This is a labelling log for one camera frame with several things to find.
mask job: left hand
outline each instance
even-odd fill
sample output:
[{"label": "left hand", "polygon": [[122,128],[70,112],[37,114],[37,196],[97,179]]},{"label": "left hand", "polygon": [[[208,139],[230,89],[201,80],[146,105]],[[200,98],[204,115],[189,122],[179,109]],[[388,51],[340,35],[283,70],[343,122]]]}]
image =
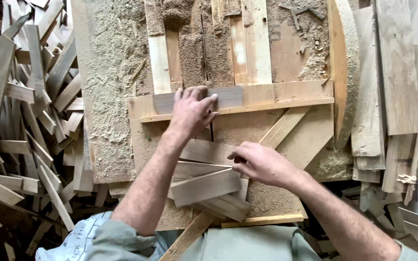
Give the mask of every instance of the left hand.
[{"label": "left hand", "polygon": [[207,86],[189,87],[185,91],[182,88],[178,89],[174,96],[172,120],[166,132],[186,143],[220,115],[218,112],[208,111],[216,102],[217,94],[201,100],[202,92],[205,90]]}]

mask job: hairy arm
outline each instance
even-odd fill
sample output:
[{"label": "hairy arm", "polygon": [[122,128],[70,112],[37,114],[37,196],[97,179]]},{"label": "hairy arm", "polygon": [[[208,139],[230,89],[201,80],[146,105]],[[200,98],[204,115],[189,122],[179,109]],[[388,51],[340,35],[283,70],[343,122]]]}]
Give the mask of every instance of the hairy arm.
[{"label": "hairy arm", "polygon": [[233,170],[301,198],[318,219],[333,246],[346,260],[396,261],[401,247],[327,188],[271,148],[243,142],[229,156]]},{"label": "hairy arm", "polygon": [[142,236],[154,234],[178,157],[188,140],[218,115],[207,110],[217,100],[217,95],[201,100],[204,90],[206,86],[177,91],[169,127],[154,154],[113,211],[111,219],[124,222]]}]

